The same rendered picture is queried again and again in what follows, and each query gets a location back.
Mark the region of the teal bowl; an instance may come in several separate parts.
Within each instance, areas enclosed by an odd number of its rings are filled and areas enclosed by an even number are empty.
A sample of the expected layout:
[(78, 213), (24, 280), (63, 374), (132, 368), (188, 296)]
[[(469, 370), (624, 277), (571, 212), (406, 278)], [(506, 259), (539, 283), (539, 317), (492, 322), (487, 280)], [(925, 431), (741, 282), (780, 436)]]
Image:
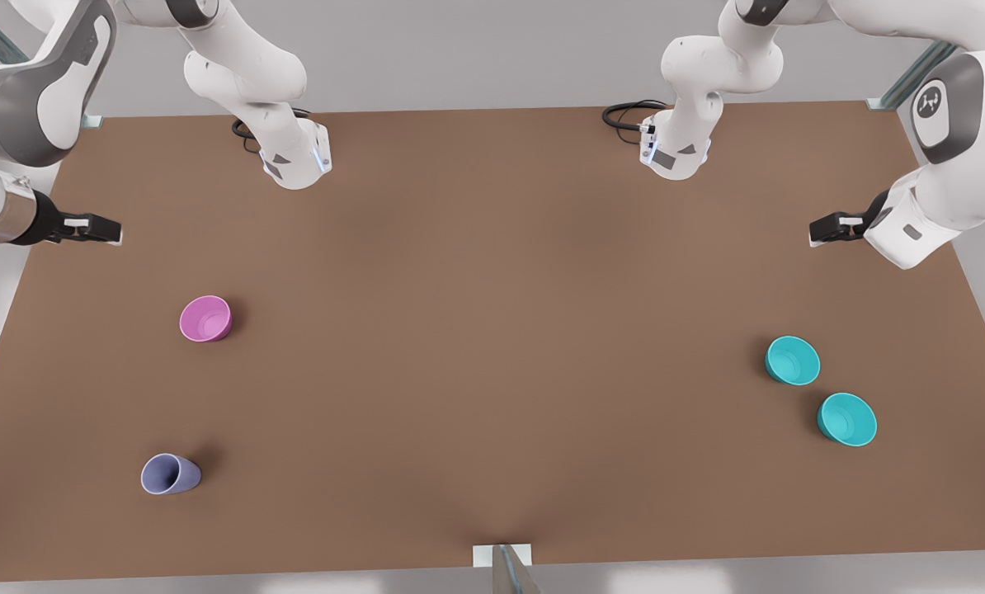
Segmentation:
[(807, 386), (822, 369), (819, 353), (798, 336), (780, 336), (769, 343), (765, 368), (776, 381), (789, 386)]
[(854, 394), (829, 395), (821, 402), (816, 418), (822, 435), (844, 446), (862, 447), (877, 435), (874, 410)]

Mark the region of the pink bowl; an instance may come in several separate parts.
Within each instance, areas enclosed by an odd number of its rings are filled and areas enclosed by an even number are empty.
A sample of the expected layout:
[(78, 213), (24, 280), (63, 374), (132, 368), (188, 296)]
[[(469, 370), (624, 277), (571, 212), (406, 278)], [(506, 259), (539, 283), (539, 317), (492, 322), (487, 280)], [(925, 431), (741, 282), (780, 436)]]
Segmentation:
[(192, 300), (181, 312), (178, 327), (192, 342), (217, 342), (231, 332), (232, 309), (216, 295), (203, 295)]

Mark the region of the lavender blue bowl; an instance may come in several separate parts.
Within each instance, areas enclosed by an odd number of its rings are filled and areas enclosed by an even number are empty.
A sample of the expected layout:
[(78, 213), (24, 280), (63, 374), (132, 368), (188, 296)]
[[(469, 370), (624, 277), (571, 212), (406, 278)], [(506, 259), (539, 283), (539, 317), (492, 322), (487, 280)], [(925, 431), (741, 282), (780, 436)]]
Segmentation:
[(183, 456), (160, 454), (143, 466), (139, 481), (149, 495), (175, 495), (195, 488), (201, 481), (199, 467)]

